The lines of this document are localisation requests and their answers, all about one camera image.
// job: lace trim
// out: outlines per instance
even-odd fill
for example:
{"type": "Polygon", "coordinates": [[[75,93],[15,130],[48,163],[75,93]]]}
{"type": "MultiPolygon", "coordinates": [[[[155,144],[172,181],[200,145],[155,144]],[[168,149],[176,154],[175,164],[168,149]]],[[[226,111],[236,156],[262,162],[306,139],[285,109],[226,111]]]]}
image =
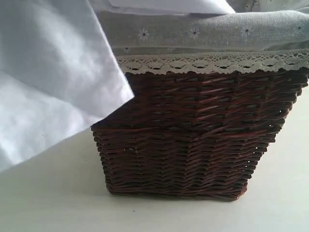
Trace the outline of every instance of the lace trim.
{"type": "Polygon", "coordinates": [[[124,73],[254,73],[257,70],[309,68],[309,49],[262,52],[206,52],[169,55],[131,55],[117,57],[124,73]]]}

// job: brown wicker basket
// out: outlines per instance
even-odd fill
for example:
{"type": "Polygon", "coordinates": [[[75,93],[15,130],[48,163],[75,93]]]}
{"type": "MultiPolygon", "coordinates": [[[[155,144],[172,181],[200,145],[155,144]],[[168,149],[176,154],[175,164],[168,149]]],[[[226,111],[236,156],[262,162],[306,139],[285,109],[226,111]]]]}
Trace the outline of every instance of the brown wicker basket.
{"type": "Polygon", "coordinates": [[[108,190],[237,199],[307,73],[128,73],[136,97],[92,127],[108,190]]]}

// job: white table surface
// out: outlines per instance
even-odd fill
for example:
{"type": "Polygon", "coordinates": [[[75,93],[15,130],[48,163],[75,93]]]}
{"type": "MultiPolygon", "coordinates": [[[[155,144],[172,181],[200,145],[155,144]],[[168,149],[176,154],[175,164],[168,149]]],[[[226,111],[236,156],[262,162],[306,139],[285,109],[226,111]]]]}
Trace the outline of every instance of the white table surface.
{"type": "Polygon", "coordinates": [[[307,232],[309,88],[238,201],[110,195],[90,131],[0,174],[1,232],[307,232]]]}

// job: basket weave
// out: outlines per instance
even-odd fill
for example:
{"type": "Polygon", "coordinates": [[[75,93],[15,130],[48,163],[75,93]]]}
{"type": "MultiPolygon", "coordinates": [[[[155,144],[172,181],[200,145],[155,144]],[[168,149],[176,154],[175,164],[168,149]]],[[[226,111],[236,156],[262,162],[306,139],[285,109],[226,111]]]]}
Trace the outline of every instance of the basket weave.
{"type": "Polygon", "coordinates": [[[108,190],[237,199],[307,73],[128,73],[136,97],[92,127],[108,190]]]}

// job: white napkin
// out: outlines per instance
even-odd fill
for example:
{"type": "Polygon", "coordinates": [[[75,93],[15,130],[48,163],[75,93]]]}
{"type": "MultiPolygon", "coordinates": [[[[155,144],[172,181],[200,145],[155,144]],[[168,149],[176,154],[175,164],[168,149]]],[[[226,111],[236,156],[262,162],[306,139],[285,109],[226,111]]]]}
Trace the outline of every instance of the white napkin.
{"type": "Polygon", "coordinates": [[[232,14],[226,0],[91,0],[96,11],[135,15],[232,14]]]}
{"type": "Polygon", "coordinates": [[[132,97],[87,1],[1,2],[0,171],[83,131],[132,97]]]}

